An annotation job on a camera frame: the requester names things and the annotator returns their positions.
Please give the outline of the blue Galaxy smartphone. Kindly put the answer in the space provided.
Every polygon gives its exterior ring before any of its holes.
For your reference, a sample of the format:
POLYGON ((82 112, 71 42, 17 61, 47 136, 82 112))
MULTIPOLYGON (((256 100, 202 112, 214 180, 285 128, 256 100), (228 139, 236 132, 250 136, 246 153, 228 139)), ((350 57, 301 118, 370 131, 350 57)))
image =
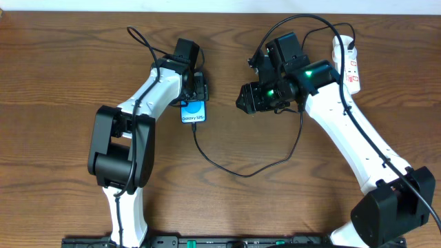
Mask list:
POLYGON ((206 121, 206 105, 204 101, 192 101, 181 107, 182 123, 197 123, 206 121))

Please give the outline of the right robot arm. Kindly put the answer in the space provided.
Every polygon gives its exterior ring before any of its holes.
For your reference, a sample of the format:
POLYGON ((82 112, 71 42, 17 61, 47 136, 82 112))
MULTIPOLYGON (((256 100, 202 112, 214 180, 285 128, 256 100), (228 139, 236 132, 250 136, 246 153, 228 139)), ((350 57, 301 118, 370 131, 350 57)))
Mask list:
POLYGON ((350 220, 331 232, 341 247, 381 247, 440 217, 431 203, 435 178, 427 167, 414 169, 379 136, 353 102, 345 83, 346 62, 331 65, 268 56, 249 59, 259 80, 240 89, 237 108, 247 114, 278 110, 297 102, 335 143, 363 193, 350 220))

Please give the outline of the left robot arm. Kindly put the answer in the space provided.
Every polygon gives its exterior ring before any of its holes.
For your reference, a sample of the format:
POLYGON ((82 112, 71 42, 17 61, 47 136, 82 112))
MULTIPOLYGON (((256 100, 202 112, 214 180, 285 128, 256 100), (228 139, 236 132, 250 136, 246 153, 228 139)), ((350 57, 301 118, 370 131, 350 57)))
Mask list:
POLYGON ((109 202, 115 247, 140 247, 147 234, 143 188, 154 165, 157 120, 171 104, 206 99, 196 60, 183 55, 155 60, 146 82, 128 100, 96 113, 88 172, 109 202))

